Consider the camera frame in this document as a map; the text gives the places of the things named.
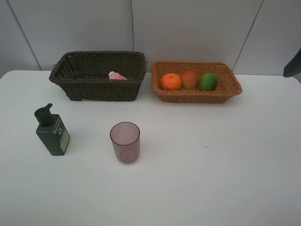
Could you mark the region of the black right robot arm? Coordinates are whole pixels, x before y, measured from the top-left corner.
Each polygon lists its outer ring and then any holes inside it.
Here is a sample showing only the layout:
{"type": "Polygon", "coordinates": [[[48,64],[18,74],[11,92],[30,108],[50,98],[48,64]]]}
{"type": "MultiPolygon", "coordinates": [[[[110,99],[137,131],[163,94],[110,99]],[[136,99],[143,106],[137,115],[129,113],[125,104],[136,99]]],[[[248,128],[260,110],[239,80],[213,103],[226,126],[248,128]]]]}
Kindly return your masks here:
{"type": "Polygon", "coordinates": [[[284,67],[283,76],[285,78],[293,77],[301,73],[301,48],[292,58],[292,60],[284,67]]]}

